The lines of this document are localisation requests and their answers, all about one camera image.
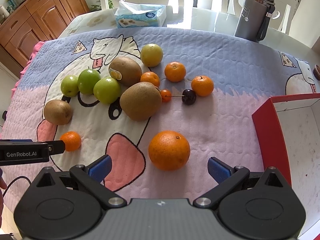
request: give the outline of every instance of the blue gripper pad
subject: blue gripper pad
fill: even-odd
[[[110,173],[112,169],[112,160],[109,155],[104,155],[96,160],[94,163],[87,166],[88,175],[96,180],[102,182],[104,178]]]
[[[9,141],[9,142],[32,142],[31,139],[5,139],[1,141]]]
[[[210,176],[213,177],[214,180],[219,184],[232,175],[229,169],[222,166],[212,157],[208,160],[208,172]]]

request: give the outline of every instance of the cherry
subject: cherry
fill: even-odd
[[[182,92],[181,99],[185,105],[193,105],[197,99],[197,95],[192,89],[185,89]]]

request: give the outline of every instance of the black cable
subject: black cable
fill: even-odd
[[[9,187],[14,183],[14,182],[16,182],[18,179],[26,179],[28,182],[29,182],[29,184],[31,185],[31,181],[30,181],[30,179],[29,178],[27,178],[26,176],[19,176],[19,177],[16,177],[13,181],[11,181],[10,183],[9,183],[9,185],[8,185],[8,187],[7,187],[7,189],[4,191],[4,193],[3,193],[3,197],[4,197],[4,195],[7,193],[7,191],[8,191],[8,189],[9,189]]]

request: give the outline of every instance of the blanket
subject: blanket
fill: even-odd
[[[164,52],[160,65],[150,69],[140,60],[140,50],[147,43],[160,45]],[[119,101],[103,105],[93,95],[79,93],[66,99],[74,109],[69,124],[57,127],[44,119],[45,104],[63,98],[60,84],[66,75],[79,75],[89,68],[108,76],[108,65],[117,56],[134,59],[143,72],[154,71],[161,80],[160,89],[169,89],[173,95],[190,89],[197,75],[210,76],[214,91],[208,97],[198,97],[191,106],[172,98],[143,122],[126,116]],[[164,76],[164,67],[172,61],[186,67],[181,82],[172,83]],[[219,33],[145,27],[93,31],[48,41],[17,86],[2,138],[57,140],[67,131],[76,131],[82,146],[75,152],[52,156],[49,163],[8,166],[3,171],[7,182],[19,175],[32,180],[44,166],[66,171],[109,154],[113,167],[105,186],[127,200],[184,197],[193,201],[217,185],[207,172],[212,156],[230,166],[240,164],[251,171],[263,171],[251,115],[268,97],[313,92],[315,83],[307,62]],[[190,143],[190,158],[177,171],[158,170],[148,157],[150,140],[162,130],[180,132]],[[23,180],[10,187],[5,198],[10,210],[27,187]]]

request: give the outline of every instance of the thermos strap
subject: thermos strap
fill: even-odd
[[[266,16],[257,34],[257,41],[262,41],[266,37],[269,22],[275,9],[276,8],[274,5],[270,5],[270,7],[268,8]]]

